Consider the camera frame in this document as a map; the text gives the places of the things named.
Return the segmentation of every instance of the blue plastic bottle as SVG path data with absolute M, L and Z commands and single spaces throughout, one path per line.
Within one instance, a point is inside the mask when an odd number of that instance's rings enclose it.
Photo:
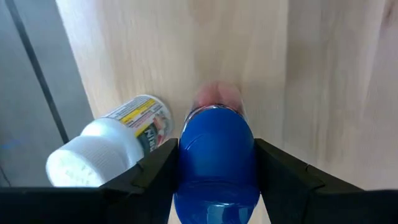
M 180 221 L 247 223 L 258 200 L 254 138 L 248 124 L 230 108 L 203 108 L 180 138 L 174 195 Z

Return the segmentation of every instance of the bottle label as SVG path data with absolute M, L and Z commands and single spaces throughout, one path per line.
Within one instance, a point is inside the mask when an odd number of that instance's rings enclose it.
M 105 118 L 118 120 L 131 128 L 140 142 L 144 155 L 160 146 L 171 132 L 167 108 L 148 96 L 137 96 Z

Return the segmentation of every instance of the wood grain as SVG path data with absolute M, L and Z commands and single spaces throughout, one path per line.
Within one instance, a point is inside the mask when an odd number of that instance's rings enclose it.
M 257 137 L 365 189 L 398 187 L 396 0 L 57 4 L 95 117 L 153 94 L 178 136 L 198 86 L 225 80 Z M 251 223 L 269 222 L 260 205 Z

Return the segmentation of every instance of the wooden surface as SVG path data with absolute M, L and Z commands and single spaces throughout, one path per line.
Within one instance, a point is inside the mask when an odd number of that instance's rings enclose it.
M 95 117 L 153 94 L 178 136 L 198 86 L 226 80 L 255 136 L 365 189 L 398 187 L 395 2 L 57 1 Z

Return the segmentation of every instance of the white bottle cap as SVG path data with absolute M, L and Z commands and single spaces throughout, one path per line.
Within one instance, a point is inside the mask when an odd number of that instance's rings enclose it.
M 47 175 L 56 187 L 99 187 L 126 171 L 122 150 L 98 136 L 78 136 L 49 156 Z

